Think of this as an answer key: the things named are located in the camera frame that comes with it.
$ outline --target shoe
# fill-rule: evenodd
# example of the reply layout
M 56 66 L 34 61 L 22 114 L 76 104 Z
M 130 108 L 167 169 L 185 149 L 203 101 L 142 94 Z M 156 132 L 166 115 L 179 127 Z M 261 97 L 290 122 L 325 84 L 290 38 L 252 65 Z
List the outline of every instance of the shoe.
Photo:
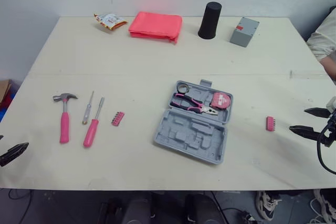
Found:
M 274 209 L 281 201 L 278 197 L 271 197 L 266 191 L 258 191 L 256 195 L 256 208 L 261 217 L 271 221 L 274 217 Z
M 320 189 L 315 189 L 314 195 L 317 201 L 321 205 L 321 214 L 325 222 L 327 224 L 335 224 L 336 223 L 336 209 L 335 209 L 336 202 L 334 200 L 333 202 L 329 202 L 328 200 L 326 200 L 326 198 L 328 197 L 324 193 L 327 193 L 327 192 L 328 192 L 328 189 L 326 189 L 325 191 L 324 190 L 321 191 Z

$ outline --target black cylinder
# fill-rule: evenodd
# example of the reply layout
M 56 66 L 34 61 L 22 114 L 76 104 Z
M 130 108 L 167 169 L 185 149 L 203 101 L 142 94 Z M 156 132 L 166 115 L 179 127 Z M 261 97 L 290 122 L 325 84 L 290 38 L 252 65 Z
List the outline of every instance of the black cylinder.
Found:
M 205 7 L 205 12 L 198 35 L 202 39 L 212 39 L 216 36 L 216 28 L 222 5 L 217 2 L 209 2 Z

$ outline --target pink cloth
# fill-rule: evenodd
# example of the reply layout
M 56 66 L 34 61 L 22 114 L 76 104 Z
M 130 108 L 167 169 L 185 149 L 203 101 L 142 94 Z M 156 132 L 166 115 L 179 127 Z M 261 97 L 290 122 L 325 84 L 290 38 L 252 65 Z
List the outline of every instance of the pink cloth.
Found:
M 132 37 L 169 39 L 177 43 L 181 26 L 181 16 L 139 12 L 128 31 Z

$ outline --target pink hammer handle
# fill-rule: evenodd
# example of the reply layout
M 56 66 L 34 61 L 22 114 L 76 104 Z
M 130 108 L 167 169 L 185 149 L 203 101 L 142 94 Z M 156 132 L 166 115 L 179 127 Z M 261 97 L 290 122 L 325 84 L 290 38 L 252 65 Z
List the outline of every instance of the pink hammer handle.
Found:
M 61 117 L 61 138 L 59 139 L 61 144 L 69 142 L 69 114 L 63 112 Z
M 92 119 L 88 132 L 86 133 L 85 140 L 83 145 L 85 147 L 90 147 L 93 143 L 93 139 L 95 138 L 97 126 L 99 121 L 97 119 Z

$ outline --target gray plastic tool case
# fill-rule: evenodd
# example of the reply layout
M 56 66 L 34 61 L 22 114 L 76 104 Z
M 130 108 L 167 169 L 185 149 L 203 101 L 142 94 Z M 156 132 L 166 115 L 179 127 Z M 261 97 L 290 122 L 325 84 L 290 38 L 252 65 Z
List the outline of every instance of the gray plastic tool case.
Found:
M 201 80 L 200 85 L 178 81 L 169 101 L 190 106 L 187 101 L 174 97 L 179 84 L 187 84 L 187 96 L 202 101 L 209 106 L 215 92 L 227 94 L 231 104 L 225 110 L 217 110 L 218 115 L 198 114 L 170 105 L 163 114 L 160 126 L 155 134 L 155 142 L 171 149 L 194 156 L 212 164 L 223 162 L 227 129 L 224 126 L 230 118 L 233 96 L 230 93 L 211 89 L 211 82 Z

